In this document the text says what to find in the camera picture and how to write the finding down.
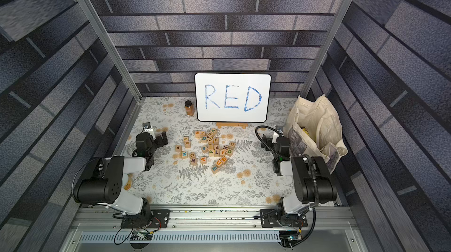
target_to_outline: black mounting plate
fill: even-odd
[[[150,224],[146,224],[143,221],[133,220],[130,221],[128,219],[122,220],[121,228],[167,228],[169,221],[169,213],[170,210],[152,210],[153,215],[161,222],[161,226],[159,221],[155,218],[152,219]]]
[[[280,225],[280,223],[277,221],[277,214],[276,210],[272,209],[260,209],[260,216],[262,217],[261,223],[263,228],[283,228],[285,226]],[[307,219],[301,220],[301,222],[298,222],[298,215],[284,215],[282,216],[284,218],[285,223],[290,223],[291,225],[289,227],[292,228],[305,228],[307,227]]]

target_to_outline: blue marker writing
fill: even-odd
[[[238,106],[226,106],[227,105],[227,99],[238,99],[238,97],[227,97],[227,89],[229,88],[229,86],[234,86],[234,85],[227,85],[225,86],[225,99],[224,99],[224,108],[239,108]]]
[[[249,91],[250,91],[250,89],[253,89],[255,92],[257,92],[259,98],[258,98],[258,103],[257,103],[254,107],[247,109],[248,99],[249,99]],[[255,88],[249,86],[249,87],[248,87],[248,95],[246,96],[245,112],[254,109],[254,108],[257,107],[258,105],[260,105],[260,102],[262,102],[262,95],[261,95]]]
[[[206,95],[206,87],[207,86],[211,86],[212,88],[213,88],[213,92],[210,94],[210,95]],[[215,93],[216,92],[216,89],[215,89],[215,87],[214,86],[212,86],[212,85],[205,85],[205,109],[206,110],[208,110],[208,108],[207,108],[207,106],[206,106],[206,100],[208,99],[208,100],[210,100],[213,104],[215,104],[216,106],[217,106],[217,108],[220,108],[213,100],[211,100],[210,98],[209,98],[209,96],[212,96],[213,95],[213,93]]]

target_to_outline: wooden whiteboard stand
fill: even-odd
[[[216,126],[220,129],[223,126],[240,126],[245,129],[248,124],[247,123],[231,123],[231,122],[217,122]]]

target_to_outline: metal vent grate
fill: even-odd
[[[116,242],[127,238],[130,232],[120,232]],[[83,232],[81,243],[113,243],[116,232]],[[133,236],[131,243],[236,243],[236,242],[278,242],[278,231],[195,231],[195,232],[156,232],[151,241]]]

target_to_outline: whiteboard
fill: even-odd
[[[194,81],[199,121],[266,121],[269,74],[197,73]]]

